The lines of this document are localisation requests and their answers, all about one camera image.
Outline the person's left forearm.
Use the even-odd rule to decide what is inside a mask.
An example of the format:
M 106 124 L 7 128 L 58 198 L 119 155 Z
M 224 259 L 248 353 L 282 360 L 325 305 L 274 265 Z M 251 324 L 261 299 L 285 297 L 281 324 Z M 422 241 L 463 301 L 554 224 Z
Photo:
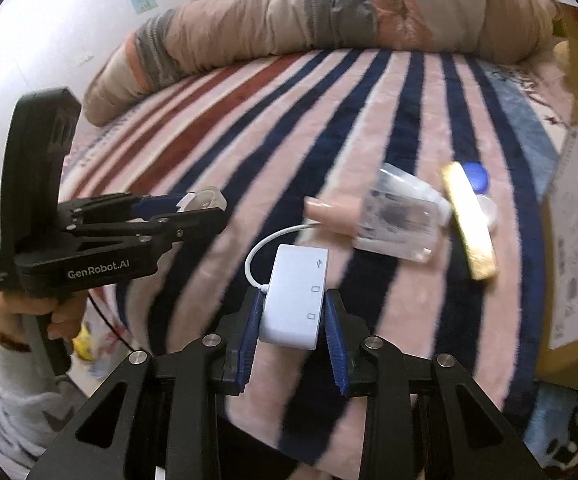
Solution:
M 44 378 L 33 354 L 0 344 L 0 466 L 27 478 L 88 397 L 69 376 Z

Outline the person's left hand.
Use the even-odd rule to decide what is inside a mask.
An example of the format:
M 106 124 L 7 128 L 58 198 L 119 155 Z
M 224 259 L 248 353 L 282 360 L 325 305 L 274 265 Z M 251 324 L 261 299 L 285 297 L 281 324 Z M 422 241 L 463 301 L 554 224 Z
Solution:
M 88 301 L 87 292 L 75 292 L 65 300 L 34 298 L 23 292 L 0 292 L 0 345 L 18 352 L 29 352 L 24 316 L 48 315 L 45 333 L 50 340 L 71 341 L 80 333 Z

